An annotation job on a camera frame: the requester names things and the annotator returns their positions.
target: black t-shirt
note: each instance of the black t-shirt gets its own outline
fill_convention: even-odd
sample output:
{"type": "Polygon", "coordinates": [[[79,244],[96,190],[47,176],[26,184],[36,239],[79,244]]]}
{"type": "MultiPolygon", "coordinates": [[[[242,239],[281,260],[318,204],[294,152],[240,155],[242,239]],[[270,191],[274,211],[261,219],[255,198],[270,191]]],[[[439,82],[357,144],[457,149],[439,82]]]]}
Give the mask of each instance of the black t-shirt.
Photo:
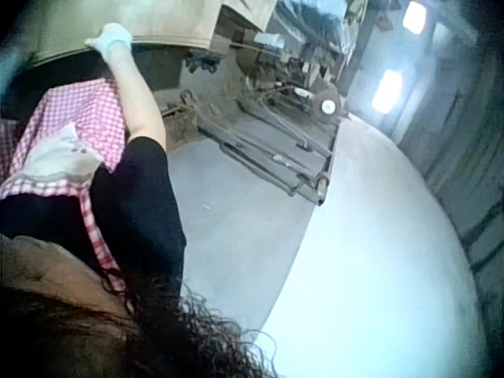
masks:
{"type": "MultiPolygon", "coordinates": [[[[168,174],[168,159],[152,139],[133,139],[114,172],[100,166],[91,207],[121,270],[159,277],[180,291],[186,239],[168,174]]],[[[0,232],[63,246],[98,274],[79,200],[58,195],[12,195],[0,201],[0,232]]]]}

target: wooden board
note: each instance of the wooden board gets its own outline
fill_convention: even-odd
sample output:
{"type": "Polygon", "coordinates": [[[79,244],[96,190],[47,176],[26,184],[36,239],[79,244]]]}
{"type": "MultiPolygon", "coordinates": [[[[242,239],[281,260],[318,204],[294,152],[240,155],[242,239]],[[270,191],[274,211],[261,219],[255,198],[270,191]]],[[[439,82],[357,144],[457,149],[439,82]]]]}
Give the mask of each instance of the wooden board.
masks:
{"type": "Polygon", "coordinates": [[[224,0],[223,5],[234,10],[263,32],[268,26],[277,2],[278,0],[224,0]]]}
{"type": "Polygon", "coordinates": [[[223,0],[37,0],[29,38],[36,63],[85,50],[86,38],[117,22],[136,42],[208,48],[223,0]]]}

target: white glove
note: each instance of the white glove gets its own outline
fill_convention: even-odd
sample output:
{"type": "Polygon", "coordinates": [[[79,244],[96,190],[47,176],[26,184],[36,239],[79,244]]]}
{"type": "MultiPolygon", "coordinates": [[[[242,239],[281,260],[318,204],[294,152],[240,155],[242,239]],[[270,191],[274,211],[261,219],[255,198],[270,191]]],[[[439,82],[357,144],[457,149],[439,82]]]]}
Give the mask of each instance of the white glove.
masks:
{"type": "Polygon", "coordinates": [[[107,24],[102,29],[102,34],[98,38],[86,39],[86,45],[97,50],[103,57],[104,61],[108,61],[109,58],[109,47],[113,42],[123,42],[132,49],[132,34],[127,31],[122,25],[119,24],[107,24]]]}

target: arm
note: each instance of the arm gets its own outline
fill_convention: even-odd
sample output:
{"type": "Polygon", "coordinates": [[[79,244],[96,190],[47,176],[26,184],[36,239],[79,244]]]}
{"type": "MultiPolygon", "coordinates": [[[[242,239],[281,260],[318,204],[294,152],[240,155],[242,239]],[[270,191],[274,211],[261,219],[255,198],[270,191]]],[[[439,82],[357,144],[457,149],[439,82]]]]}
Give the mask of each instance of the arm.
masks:
{"type": "Polygon", "coordinates": [[[166,130],[149,87],[136,67],[131,53],[132,36],[119,24],[107,24],[96,39],[86,44],[95,48],[109,66],[119,87],[129,142],[146,136],[158,142],[166,151],[166,130]]]}

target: light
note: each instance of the light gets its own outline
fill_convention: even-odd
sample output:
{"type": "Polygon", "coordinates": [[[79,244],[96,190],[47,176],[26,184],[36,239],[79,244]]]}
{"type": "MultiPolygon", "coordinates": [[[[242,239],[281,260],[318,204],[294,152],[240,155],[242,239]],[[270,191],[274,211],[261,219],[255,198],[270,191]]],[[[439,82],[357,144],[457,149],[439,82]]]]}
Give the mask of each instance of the light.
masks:
{"type": "Polygon", "coordinates": [[[402,88],[402,75],[388,69],[381,78],[378,91],[372,100],[372,107],[382,114],[389,113],[399,99],[402,88]]]}
{"type": "Polygon", "coordinates": [[[418,35],[424,29],[426,14],[427,10],[423,6],[417,2],[411,2],[402,20],[402,26],[418,35]]]}

